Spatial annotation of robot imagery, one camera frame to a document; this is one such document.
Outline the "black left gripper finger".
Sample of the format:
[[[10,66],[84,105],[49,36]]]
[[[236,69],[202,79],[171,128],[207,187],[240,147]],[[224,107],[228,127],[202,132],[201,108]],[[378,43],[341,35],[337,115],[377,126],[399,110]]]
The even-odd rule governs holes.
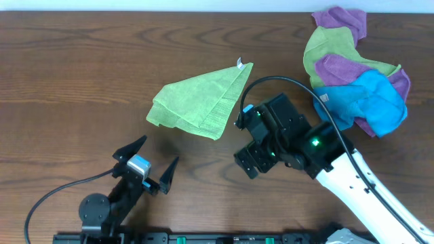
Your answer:
[[[172,186],[174,172],[178,165],[178,161],[179,161],[179,157],[176,157],[159,179],[159,190],[165,195],[169,193],[170,188]]]
[[[135,142],[117,149],[113,154],[113,158],[120,163],[127,163],[134,155],[139,152],[143,144],[146,142],[146,139],[147,136],[143,135]]]

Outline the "light green microfiber cloth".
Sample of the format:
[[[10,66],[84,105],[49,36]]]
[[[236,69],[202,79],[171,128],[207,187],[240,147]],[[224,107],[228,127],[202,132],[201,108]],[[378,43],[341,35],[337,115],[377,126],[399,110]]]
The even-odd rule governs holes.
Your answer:
[[[217,140],[253,67],[238,60],[235,66],[165,85],[153,98],[146,120]]]

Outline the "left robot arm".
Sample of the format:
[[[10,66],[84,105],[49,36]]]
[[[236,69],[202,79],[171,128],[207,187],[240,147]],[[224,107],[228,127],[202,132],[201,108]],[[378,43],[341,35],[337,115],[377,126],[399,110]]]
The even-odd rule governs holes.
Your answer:
[[[115,151],[113,158],[117,163],[111,174],[120,181],[109,195],[94,193],[82,200],[79,206],[82,243],[141,242],[141,235],[122,222],[144,193],[168,194],[179,160],[176,157],[172,161],[158,182],[150,179],[151,163],[138,154],[145,142],[146,136],[143,136]]]

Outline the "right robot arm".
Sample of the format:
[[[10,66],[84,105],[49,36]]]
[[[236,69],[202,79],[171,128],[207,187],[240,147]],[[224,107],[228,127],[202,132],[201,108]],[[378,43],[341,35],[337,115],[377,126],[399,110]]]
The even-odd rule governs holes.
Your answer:
[[[235,125],[253,137],[234,154],[249,178],[285,163],[336,195],[379,243],[433,242],[433,232],[394,197],[353,144],[329,122],[311,126],[286,95],[246,106]]]

